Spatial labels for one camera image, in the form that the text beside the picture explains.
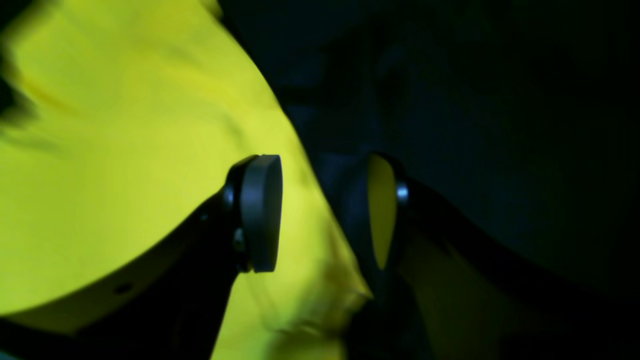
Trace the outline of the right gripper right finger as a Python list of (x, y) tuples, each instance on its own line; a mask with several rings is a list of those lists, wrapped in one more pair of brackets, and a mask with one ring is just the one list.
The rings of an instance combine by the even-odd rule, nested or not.
[(637, 360), (639, 309), (606, 301), (492, 240), (395, 159), (366, 162), (377, 293), (351, 360)]

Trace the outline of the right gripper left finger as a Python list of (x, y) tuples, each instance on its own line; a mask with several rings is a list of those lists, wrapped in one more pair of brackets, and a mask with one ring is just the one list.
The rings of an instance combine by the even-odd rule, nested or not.
[(2, 317), (19, 360), (208, 360), (233, 284), (273, 272), (282, 213), (279, 155), (251, 155), (149, 250), (42, 306)]

